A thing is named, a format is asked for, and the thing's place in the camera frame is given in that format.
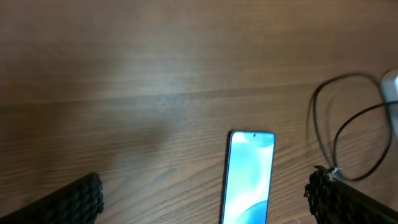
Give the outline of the Samsung Galaxy smartphone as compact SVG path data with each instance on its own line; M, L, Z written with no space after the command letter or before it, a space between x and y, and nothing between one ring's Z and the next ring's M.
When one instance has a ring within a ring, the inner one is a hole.
M229 132L223 176L220 223L267 223L275 134Z

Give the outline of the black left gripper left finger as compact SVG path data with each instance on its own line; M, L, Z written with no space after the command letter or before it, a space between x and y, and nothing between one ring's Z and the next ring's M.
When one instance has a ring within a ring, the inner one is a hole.
M94 224L104 210L103 183L92 172L1 217L8 224Z

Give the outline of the white charger plug adapter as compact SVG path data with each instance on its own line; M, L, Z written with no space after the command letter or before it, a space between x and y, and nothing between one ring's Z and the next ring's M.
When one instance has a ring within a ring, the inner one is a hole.
M385 73L381 79L381 90L387 102L397 101L397 69ZM397 138L397 104L389 106L390 118Z

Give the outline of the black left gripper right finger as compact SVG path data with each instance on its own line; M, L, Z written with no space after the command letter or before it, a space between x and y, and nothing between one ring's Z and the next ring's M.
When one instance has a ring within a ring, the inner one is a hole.
M397 224L397 212L315 166L304 197L318 224Z

